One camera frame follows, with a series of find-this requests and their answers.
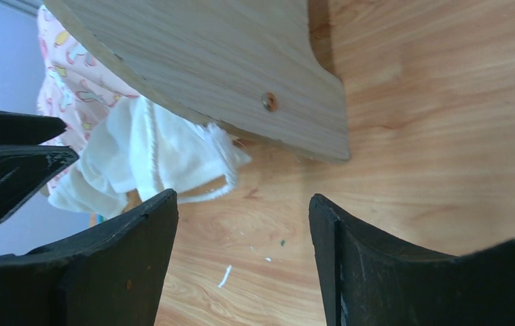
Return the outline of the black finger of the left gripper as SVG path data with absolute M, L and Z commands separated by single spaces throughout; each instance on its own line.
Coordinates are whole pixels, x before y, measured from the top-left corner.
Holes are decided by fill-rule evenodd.
M 0 224 L 77 159 L 69 147 L 0 145 Z
M 0 145 L 39 145 L 65 130 L 58 117 L 0 111 Z

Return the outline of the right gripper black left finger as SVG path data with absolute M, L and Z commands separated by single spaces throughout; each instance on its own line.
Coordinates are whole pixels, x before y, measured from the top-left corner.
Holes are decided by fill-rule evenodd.
M 163 191 L 24 255 L 0 256 L 0 325 L 153 325 L 179 221 Z

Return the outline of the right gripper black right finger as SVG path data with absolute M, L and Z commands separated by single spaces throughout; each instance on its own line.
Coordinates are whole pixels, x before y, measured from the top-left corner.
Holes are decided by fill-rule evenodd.
M 447 255 L 321 194 L 308 219 L 328 325 L 515 325 L 515 239 Z

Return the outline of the pink unicorn drawstring bag blanket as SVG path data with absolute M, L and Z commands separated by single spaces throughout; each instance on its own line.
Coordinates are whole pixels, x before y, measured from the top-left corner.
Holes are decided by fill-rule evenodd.
M 79 156 L 46 183 L 52 206 L 112 218 L 166 189 L 189 203 L 236 187 L 239 168 L 251 158 L 224 130 L 191 123 L 139 94 L 45 6 L 37 28 L 45 65 L 37 110 L 66 125 L 50 144 Z

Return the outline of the wooden striped pet bed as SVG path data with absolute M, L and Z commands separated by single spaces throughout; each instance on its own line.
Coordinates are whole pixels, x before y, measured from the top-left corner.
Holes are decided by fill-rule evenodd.
M 309 39 L 306 1 L 46 1 L 131 88 L 197 124 L 301 156 L 350 158 L 340 80 Z

